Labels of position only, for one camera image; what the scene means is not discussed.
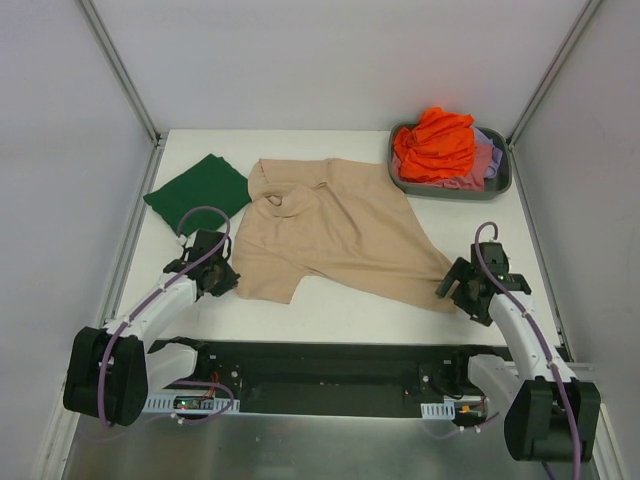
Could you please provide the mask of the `green t shirt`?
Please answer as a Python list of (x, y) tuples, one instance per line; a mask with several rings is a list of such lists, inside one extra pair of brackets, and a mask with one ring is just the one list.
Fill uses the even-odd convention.
[(176, 235), (189, 236), (198, 229), (218, 230), (225, 224), (212, 211), (185, 214), (196, 207), (215, 207), (231, 219), (251, 202), (248, 179), (223, 157), (209, 154), (158, 190), (144, 196), (145, 203)]

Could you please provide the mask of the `orange t shirt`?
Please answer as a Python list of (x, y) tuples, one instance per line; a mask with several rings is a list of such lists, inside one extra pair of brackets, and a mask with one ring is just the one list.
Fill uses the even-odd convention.
[(466, 176), (475, 158), (474, 117), (426, 109), (418, 123), (402, 127), (393, 137), (399, 177), (411, 183), (435, 183)]

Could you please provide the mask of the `aluminium frame post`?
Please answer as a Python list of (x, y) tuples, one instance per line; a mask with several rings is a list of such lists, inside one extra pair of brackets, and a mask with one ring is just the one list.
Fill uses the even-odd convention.
[(162, 140), (162, 133), (152, 119), (95, 2), (91, 0), (77, 0), (75, 4), (85, 19), (89, 30), (94, 36), (99, 49), (140, 126), (151, 143), (154, 146), (159, 145)]
[(574, 50), (604, 4), (604, 0), (588, 0), (582, 6), (579, 14), (562, 40), (549, 66), (545, 70), (545, 73), (538, 82), (532, 96), (528, 100), (523, 112), (509, 134), (507, 138), (507, 145), (510, 150), (514, 149), (515, 145), (524, 134), (527, 126), (541, 107), (551, 88), (554, 86), (565, 64), (571, 58)]

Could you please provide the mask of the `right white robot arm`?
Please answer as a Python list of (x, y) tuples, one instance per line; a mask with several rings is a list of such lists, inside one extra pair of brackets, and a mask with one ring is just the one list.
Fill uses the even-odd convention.
[(498, 242), (475, 242), (438, 286), (440, 298), (484, 326), (496, 325), (515, 364), (476, 354), (450, 369), (461, 394), (480, 391), (503, 418), (507, 450), (517, 461), (587, 463), (592, 459), (601, 395), (579, 380), (533, 317), (531, 288), (509, 271)]

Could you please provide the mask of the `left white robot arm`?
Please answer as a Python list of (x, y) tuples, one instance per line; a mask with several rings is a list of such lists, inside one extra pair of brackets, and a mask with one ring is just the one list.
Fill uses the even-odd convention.
[(63, 406), (100, 420), (105, 427), (129, 426), (150, 395), (183, 382), (215, 391), (218, 375), (202, 341), (185, 337), (154, 344), (202, 297), (219, 297), (239, 281), (229, 264), (232, 241), (199, 230), (179, 258), (169, 262), (151, 291), (129, 311), (102, 327), (84, 327), (71, 351)]

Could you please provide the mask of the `pink t shirt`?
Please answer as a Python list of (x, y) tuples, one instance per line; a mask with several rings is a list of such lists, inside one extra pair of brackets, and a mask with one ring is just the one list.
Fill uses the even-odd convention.
[(482, 192), (490, 150), (474, 140), (391, 144), (390, 176), (399, 186), (418, 190)]

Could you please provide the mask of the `left aluminium frame post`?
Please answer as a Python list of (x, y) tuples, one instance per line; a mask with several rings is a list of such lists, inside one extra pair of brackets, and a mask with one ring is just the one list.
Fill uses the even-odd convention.
[(154, 146), (159, 145), (162, 140), (162, 133), (152, 119), (95, 2), (91, 0), (77, 0), (75, 4), (85, 19), (89, 30), (94, 36), (99, 49), (140, 126), (151, 143)]

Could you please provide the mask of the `beige t shirt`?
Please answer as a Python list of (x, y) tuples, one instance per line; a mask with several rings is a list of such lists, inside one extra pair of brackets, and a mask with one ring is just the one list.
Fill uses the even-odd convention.
[(288, 304), (307, 276), (430, 311), (455, 308), (435, 291), (451, 267), (386, 166), (338, 158), (261, 159), (235, 235), (244, 299)]

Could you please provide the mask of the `lavender t shirt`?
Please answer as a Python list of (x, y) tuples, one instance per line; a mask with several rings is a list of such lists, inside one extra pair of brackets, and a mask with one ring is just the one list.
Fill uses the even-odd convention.
[(477, 147), (484, 146), (490, 150), (490, 163), (484, 173), (486, 180), (494, 179), (497, 174), (503, 158), (503, 151), (498, 148), (492, 139), (484, 134), (479, 128), (473, 127), (475, 144)]

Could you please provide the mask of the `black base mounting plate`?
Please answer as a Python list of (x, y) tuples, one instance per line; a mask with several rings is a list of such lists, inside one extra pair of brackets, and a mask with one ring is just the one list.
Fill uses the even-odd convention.
[(217, 388), (189, 380), (173, 394), (239, 400), (239, 413), (256, 414), (418, 418), (421, 403), (481, 400), (467, 377), (470, 356), (511, 358), (484, 345), (199, 341)]

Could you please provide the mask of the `right aluminium frame post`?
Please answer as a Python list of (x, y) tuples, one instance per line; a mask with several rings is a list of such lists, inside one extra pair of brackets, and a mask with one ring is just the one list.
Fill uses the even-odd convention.
[(532, 96), (528, 100), (523, 112), (509, 134), (507, 138), (507, 145), (510, 150), (514, 149), (515, 145), (524, 134), (527, 126), (541, 107), (551, 88), (554, 86), (565, 64), (571, 58), (574, 50), (604, 4), (604, 0), (588, 0), (582, 6), (579, 14), (562, 40), (549, 66), (545, 70), (545, 73), (538, 82)]

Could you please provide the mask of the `front aluminium rail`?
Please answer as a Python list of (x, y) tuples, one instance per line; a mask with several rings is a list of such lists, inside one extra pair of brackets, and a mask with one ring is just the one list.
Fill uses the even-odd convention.
[(576, 378), (581, 382), (597, 381), (597, 374), (593, 364), (583, 362), (568, 362), (567, 366), (574, 372)]

